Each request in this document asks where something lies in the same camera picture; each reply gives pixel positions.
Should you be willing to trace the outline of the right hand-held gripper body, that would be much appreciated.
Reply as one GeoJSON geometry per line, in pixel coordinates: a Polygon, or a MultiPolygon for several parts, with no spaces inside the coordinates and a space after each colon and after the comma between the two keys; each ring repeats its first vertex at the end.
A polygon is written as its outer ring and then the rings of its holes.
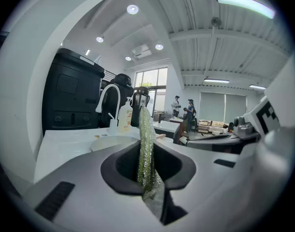
{"type": "Polygon", "coordinates": [[[264,96],[251,111],[235,118],[233,133],[240,139],[264,138],[279,127],[276,112],[267,96],[264,96]]]}

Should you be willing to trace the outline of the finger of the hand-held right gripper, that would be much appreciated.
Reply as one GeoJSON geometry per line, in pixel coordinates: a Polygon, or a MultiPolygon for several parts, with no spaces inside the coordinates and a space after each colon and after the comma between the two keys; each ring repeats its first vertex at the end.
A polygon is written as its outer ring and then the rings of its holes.
{"type": "Polygon", "coordinates": [[[186,143],[186,147],[213,152],[240,154],[244,145],[243,141],[235,135],[221,134],[190,140],[186,143]]]}

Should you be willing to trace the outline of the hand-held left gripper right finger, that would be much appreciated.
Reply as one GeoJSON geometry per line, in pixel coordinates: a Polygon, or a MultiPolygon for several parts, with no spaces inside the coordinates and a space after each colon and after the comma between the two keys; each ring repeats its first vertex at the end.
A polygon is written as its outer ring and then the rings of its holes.
{"type": "Polygon", "coordinates": [[[165,190],[173,204],[186,212],[202,205],[239,162],[251,155],[249,147],[236,155],[162,141],[154,144],[155,168],[165,183],[165,190]]]}

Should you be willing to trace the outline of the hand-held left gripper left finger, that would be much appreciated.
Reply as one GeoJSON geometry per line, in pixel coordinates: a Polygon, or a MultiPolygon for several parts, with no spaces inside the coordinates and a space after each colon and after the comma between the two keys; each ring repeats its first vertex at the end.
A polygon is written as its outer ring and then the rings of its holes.
{"type": "Polygon", "coordinates": [[[136,182],[139,152],[134,141],[75,157],[23,199],[58,232],[158,232],[136,182]]]}

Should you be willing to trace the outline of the yellow-green sponge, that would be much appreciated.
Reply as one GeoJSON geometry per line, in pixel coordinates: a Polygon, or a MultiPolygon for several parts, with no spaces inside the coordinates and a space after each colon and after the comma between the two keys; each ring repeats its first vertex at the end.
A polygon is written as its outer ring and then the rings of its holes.
{"type": "Polygon", "coordinates": [[[140,153],[137,182],[143,188],[143,201],[157,219],[161,218],[164,202],[164,183],[155,169],[153,128],[149,110],[142,106],[139,114],[140,153]]]}

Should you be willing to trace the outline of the stack of beige boxes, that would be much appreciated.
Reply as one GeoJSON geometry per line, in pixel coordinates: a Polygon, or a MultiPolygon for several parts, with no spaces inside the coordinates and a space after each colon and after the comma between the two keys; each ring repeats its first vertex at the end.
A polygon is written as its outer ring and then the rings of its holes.
{"type": "Polygon", "coordinates": [[[198,121],[197,131],[203,132],[203,133],[208,133],[213,131],[223,132],[224,125],[225,125],[224,122],[200,119],[198,121]]]}

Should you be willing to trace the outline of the grey roller blind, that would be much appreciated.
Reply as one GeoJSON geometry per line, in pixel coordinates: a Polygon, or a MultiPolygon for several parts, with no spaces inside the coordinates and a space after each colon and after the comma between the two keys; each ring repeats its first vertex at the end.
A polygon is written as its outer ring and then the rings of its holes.
{"type": "Polygon", "coordinates": [[[234,122],[238,116],[246,113],[246,96],[225,95],[225,123],[234,122]]]}
{"type": "Polygon", "coordinates": [[[225,94],[201,92],[199,105],[199,119],[224,122],[225,94]]]}

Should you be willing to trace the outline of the white ceramic sink basin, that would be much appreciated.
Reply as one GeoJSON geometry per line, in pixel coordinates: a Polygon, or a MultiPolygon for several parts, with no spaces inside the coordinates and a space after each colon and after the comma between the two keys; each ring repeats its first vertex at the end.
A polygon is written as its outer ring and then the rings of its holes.
{"type": "Polygon", "coordinates": [[[34,181],[37,183],[72,158],[95,151],[92,144],[100,140],[99,150],[117,145],[118,138],[140,138],[140,130],[130,128],[125,133],[110,135],[108,128],[86,130],[47,130],[38,152],[34,181]]]}

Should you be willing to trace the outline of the white desk black legs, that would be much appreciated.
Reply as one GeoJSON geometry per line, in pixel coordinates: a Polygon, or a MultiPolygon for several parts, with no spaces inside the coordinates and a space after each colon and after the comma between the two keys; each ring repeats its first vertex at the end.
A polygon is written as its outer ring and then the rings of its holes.
{"type": "Polygon", "coordinates": [[[165,134],[167,138],[173,140],[174,144],[179,142],[180,123],[160,121],[152,123],[156,134],[165,134]]]}

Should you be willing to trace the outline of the white gooseneck faucet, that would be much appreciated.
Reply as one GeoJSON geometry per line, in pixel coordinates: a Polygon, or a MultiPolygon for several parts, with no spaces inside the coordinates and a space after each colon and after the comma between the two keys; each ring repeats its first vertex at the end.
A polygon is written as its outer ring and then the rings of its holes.
{"type": "Polygon", "coordinates": [[[110,135],[115,135],[116,132],[117,132],[117,124],[118,124],[118,111],[119,111],[119,105],[120,105],[120,90],[119,90],[119,87],[115,84],[109,84],[107,85],[102,93],[101,93],[101,96],[100,96],[100,99],[99,99],[99,102],[98,102],[98,105],[95,109],[95,112],[96,113],[102,113],[102,102],[103,102],[103,99],[104,99],[104,95],[106,94],[107,90],[109,88],[115,88],[115,90],[117,91],[117,96],[118,96],[118,99],[117,99],[117,106],[116,106],[116,111],[115,111],[115,117],[113,117],[111,114],[109,114],[109,116],[111,117],[111,120],[110,120],[110,126],[108,128],[108,133],[110,135]]]}

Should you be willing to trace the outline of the orange label soap pump bottle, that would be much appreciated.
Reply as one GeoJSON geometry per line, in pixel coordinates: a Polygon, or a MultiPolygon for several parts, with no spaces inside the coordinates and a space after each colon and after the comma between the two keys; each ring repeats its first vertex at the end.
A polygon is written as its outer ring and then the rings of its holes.
{"type": "Polygon", "coordinates": [[[130,97],[126,98],[125,105],[121,106],[118,114],[118,132],[124,133],[130,130],[133,108],[130,106],[130,97]]]}

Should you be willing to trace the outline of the black mesh office chair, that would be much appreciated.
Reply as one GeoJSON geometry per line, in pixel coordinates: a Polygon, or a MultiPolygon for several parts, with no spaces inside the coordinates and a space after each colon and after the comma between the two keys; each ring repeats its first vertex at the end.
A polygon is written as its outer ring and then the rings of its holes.
{"type": "Polygon", "coordinates": [[[132,119],[131,126],[139,126],[140,109],[142,106],[147,107],[150,100],[148,87],[138,87],[133,95],[132,100],[132,119]]]}
{"type": "MultiPolygon", "coordinates": [[[[131,98],[134,93],[134,89],[131,85],[131,78],[126,74],[120,73],[116,75],[111,81],[102,81],[102,86],[100,89],[101,94],[104,88],[109,84],[114,84],[119,88],[121,95],[119,108],[121,108],[123,105],[125,105],[127,97],[131,98]]],[[[112,116],[115,116],[117,99],[118,94],[116,89],[113,87],[109,88],[103,98],[102,113],[98,115],[98,126],[100,128],[107,128],[110,126],[111,117],[108,115],[108,113],[111,113],[112,116]]]]}

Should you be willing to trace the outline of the large glass window door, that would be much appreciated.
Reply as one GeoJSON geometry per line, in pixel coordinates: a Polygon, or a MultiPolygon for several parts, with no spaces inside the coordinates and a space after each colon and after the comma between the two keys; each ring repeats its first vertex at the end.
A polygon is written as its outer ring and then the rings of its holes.
{"type": "Polygon", "coordinates": [[[167,74],[167,67],[136,73],[134,87],[149,89],[150,101],[146,106],[151,116],[154,116],[154,113],[164,112],[167,74]]]}

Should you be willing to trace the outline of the large black plastic cabinet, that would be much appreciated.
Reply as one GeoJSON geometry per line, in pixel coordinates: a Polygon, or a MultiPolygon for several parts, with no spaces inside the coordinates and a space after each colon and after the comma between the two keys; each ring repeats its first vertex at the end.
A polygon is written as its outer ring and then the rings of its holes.
{"type": "Polygon", "coordinates": [[[85,130],[98,127],[95,109],[105,70],[66,48],[58,49],[46,78],[42,130],[85,130]]]}

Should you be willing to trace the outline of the white ceiling air conditioner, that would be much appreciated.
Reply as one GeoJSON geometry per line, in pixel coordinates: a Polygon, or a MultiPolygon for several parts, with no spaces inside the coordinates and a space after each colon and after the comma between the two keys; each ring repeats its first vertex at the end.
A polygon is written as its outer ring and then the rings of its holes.
{"type": "Polygon", "coordinates": [[[136,59],[144,58],[152,54],[150,48],[145,44],[134,48],[132,50],[132,53],[133,53],[133,57],[136,59]]]}

